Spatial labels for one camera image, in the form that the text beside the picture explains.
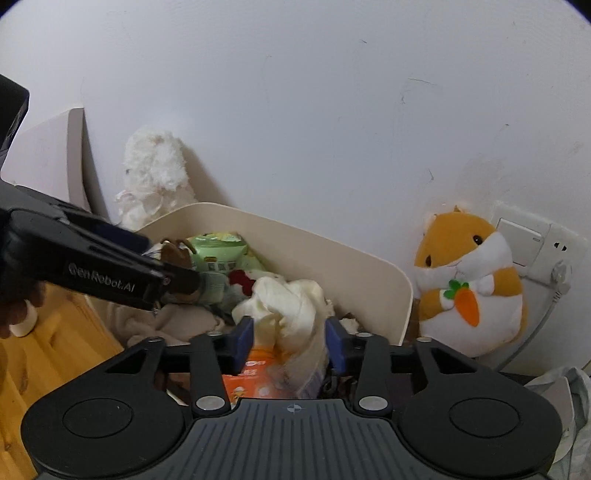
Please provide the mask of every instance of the orange snack package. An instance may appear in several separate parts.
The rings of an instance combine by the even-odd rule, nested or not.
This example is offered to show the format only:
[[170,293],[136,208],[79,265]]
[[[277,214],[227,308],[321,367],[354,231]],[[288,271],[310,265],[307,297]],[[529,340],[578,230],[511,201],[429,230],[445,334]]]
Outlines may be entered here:
[[240,398],[292,398],[292,393],[280,388],[277,380],[269,374],[269,367],[277,364],[273,351],[253,348],[240,375],[224,375],[223,382],[232,408],[236,407]]

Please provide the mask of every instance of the screw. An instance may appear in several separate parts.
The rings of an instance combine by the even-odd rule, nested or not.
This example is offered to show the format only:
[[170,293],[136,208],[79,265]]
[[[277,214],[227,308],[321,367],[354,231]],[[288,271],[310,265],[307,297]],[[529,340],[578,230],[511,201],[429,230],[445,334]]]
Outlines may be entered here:
[[195,402],[197,408],[207,411],[219,410],[225,404],[226,401],[222,397],[218,397],[217,395],[206,395]]
[[379,411],[385,409],[388,406],[388,400],[372,395],[369,397],[363,397],[361,400],[359,400],[359,406],[364,410]]

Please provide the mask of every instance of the power cord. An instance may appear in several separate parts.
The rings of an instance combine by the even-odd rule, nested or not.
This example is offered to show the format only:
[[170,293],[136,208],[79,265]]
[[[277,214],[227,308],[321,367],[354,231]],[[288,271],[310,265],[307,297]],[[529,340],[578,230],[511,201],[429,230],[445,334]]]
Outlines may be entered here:
[[535,336],[544,327],[544,325],[546,324],[546,322],[550,318],[550,315],[554,311],[556,304],[562,298],[562,295],[565,295],[570,290],[570,282],[571,282],[572,276],[573,276],[573,266],[571,265],[571,263],[568,260],[561,260],[554,266],[554,268],[552,269],[552,275],[551,275],[551,283],[552,283],[552,287],[554,288],[554,294],[552,295],[552,301],[550,302],[550,305],[548,306],[546,313],[544,313],[544,316],[542,317],[542,319],[540,320],[540,322],[538,323],[538,325],[536,326],[534,331],[530,333],[530,335],[519,346],[519,348],[517,350],[515,350],[515,352],[510,354],[510,356],[507,357],[504,361],[502,361],[498,367],[496,367],[496,370],[498,372],[500,372],[507,365],[509,365],[515,359],[515,357],[517,357],[517,355],[519,355],[525,349],[525,347],[527,347],[531,343],[531,341],[535,338]]

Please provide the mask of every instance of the brown plush toy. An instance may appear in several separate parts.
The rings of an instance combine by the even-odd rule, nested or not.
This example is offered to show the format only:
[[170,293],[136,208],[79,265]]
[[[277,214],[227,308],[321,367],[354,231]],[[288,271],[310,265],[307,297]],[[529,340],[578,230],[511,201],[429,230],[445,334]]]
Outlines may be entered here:
[[457,207],[436,215],[414,265],[421,336],[476,357],[523,331],[526,308],[511,249],[486,220]]

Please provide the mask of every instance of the red fabric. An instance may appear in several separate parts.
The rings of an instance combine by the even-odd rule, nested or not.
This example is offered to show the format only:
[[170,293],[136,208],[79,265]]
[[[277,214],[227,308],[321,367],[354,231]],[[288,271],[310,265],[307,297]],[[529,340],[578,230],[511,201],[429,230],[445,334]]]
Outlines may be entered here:
[[252,287],[255,281],[248,278],[244,270],[232,270],[228,274],[228,280],[230,281],[230,285],[241,285],[242,293],[248,297],[252,297]]

